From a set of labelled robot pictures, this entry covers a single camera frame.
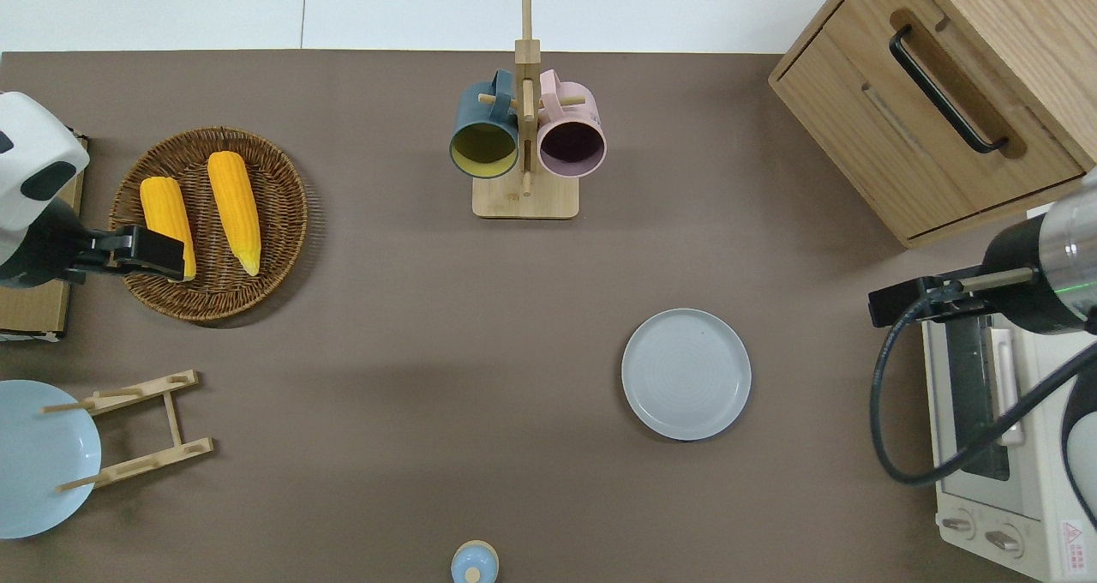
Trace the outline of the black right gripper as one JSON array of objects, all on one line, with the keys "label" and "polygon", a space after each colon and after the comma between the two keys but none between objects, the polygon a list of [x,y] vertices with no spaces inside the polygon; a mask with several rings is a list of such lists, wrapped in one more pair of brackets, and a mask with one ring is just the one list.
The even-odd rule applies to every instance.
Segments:
[{"label": "black right gripper", "polygon": [[[940,274],[916,277],[897,283],[897,285],[887,285],[870,292],[867,294],[867,310],[869,310],[872,325],[874,327],[892,326],[898,321],[901,314],[926,292],[945,285],[949,279],[965,279],[975,277],[975,274],[980,274],[979,267],[964,267]],[[965,292],[962,298],[952,299],[952,301],[935,301],[929,307],[923,309],[915,319],[918,322],[951,322],[980,315],[986,315],[986,302],[975,298],[971,292]]]}]

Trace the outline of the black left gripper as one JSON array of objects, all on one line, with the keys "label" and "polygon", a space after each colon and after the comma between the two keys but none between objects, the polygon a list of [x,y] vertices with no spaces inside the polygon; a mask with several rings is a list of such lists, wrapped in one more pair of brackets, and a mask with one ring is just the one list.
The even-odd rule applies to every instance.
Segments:
[{"label": "black left gripper", "polygon": [[142,225],[97,229],[84,250],[84,271],[117,277],[152,274],[181,282],[185,278],[184,248],[184,243]]}]

